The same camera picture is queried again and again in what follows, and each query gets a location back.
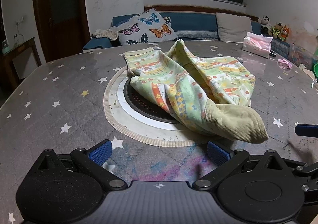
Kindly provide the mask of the colourful patterned child's garment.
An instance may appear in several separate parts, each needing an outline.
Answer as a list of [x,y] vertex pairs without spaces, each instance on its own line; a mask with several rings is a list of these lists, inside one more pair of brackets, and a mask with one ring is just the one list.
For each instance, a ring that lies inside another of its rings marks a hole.
[[260,144],[268,139],[250,107],[255,76],[231,56],[198,57],[177,40],[168,52],[125,52],[130,85],[194,132]]

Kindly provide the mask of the grey star-patterned table cover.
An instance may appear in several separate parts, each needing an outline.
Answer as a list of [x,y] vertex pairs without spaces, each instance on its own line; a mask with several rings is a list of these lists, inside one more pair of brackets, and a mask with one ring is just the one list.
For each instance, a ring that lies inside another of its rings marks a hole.
[[[233,147],[251,154],[276,150],[283,158],[317,162],[317,140],[299,137],[296,123],[317,124],[317,87],[300,69],[283,69],[276,59],[242,50],[240,44],[187,41],[198,57],[237,58],[256,78],[252,108],[266,125],[269,139]],[[42,65],[32,72],[1,107],[1,223],[23,221],[15,202],[17,188],[44,149],[68,154],[104,139],[114,142],[107,168],[126,181],[193,182],[214,165],[206,146],[158,147],[115,130],[104,113],[104,91],[126,65],[123,54],[147,44],[99,49]]]

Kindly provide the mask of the green plastic bowl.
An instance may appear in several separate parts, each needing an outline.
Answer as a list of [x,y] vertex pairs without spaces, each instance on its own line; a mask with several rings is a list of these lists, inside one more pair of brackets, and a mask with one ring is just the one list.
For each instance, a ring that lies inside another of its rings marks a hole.
[[318,63],[313,66],[313,73],[315,78],[318,80]]

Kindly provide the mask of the clear toy storage box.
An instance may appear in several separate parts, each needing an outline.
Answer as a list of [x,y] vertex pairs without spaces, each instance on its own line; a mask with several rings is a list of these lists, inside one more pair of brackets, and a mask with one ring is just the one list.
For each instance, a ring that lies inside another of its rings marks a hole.
[[296,44],[290,45],[288,59],[296,66],[303,64],[308,70],[313,70],[314,65],[317,63],[317,55]]

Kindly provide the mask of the round black table hotplate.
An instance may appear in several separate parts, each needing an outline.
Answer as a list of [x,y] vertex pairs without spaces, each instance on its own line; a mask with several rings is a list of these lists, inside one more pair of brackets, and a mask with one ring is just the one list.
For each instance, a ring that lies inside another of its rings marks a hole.
[[123,88],[123,95],[130,107],[141,115],[163,123],[180,124],[170,114],[141,96],[129,83],[132,75],[128,75]]

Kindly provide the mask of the pink tissue pack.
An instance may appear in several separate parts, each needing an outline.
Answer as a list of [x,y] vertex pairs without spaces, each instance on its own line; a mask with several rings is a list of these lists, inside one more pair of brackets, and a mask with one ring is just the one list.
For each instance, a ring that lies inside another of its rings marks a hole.
[[264,58],[269,58],[273,38],[247,32],[242,49]]

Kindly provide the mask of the yellow orange plush toys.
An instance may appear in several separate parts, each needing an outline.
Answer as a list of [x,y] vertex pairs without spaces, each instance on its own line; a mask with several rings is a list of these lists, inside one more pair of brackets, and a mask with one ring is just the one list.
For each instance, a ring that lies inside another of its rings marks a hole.
[[273,27],[271,27],[271,33],[275,39],[286,42],[289,35],[289,27],[287,25],[283,25],[281,22],[276,23]]

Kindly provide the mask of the panda plush toy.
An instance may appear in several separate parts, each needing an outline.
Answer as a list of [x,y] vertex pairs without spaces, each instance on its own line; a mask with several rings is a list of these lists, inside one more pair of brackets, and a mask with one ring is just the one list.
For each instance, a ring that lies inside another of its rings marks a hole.
[[272,36],[272,26],[268,16],[263,16],[260,22],[260,31],[262,35]]

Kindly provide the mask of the wooden side table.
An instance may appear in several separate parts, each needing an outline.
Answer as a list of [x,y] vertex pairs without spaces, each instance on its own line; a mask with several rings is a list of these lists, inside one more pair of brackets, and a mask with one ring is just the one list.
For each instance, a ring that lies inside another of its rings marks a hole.
[[13,48],[12,50],[8,51],[2,56],[4,70],[9,78],[11,85],[14,88],[16,88],[21,83],[21,78],[19,77],[16,67],[14,65],[14,60],[17,59],[20,55],[23,55],[27,51],[31,52],[31,54],[33,55],[37,67],[41,66],[42,63],[37,52],[34,37],[18,45],[16,48]]

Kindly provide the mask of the grey plain cushion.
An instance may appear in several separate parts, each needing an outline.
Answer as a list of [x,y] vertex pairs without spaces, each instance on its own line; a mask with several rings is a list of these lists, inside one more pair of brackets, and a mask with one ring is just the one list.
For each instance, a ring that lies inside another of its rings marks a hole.
[[251,19],[227,13],[216,13],[218,38],[221,41],[243,42],[252,32]]

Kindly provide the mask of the cream cloth on sofa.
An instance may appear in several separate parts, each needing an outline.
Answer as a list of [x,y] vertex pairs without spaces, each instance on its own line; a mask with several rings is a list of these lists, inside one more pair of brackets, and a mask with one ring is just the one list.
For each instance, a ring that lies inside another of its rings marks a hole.
[[108,38],[112,41],[115,41],[118,38],[119,32],[114,29],[97,29],[93,34],[91,34],[91,38]]

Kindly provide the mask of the blue sofa bench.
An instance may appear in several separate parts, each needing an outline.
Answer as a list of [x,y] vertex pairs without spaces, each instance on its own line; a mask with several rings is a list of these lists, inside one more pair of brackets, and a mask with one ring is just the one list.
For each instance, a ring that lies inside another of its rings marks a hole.
[[[215,14],[190,12],[160,12],[160,14],[163,18],[166,18],[166,21],[170,23],[176,34],[181,38],[185,38],[185,40],[219,40]],[[128,22],[132,16],[134,15],[114,17],[111,26],[119,26],[122,22]],[[253,33],[261,34],[260,23],[251,20],[251,26]],[[82,51],[96,48],[111,48],[120,45],[119,40],[111,41],[108,38],[91,39],[85,44]],[[273,39],[271,50],[288,59],[289,43]]]

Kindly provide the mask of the butterfly print pillow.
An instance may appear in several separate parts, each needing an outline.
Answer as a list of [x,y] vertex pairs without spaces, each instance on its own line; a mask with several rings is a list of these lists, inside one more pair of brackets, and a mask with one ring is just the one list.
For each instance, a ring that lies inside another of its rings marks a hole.
[[170,18],[162,17],[155,9],[122,20],[114,27],[122,46],[178,39]]

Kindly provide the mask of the dark wooden door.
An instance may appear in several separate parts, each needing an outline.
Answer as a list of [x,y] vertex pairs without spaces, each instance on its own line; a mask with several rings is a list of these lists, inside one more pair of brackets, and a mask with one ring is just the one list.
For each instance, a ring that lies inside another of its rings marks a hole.
[[33,0],[47,62],[78,54],[90,40],[85,0]]

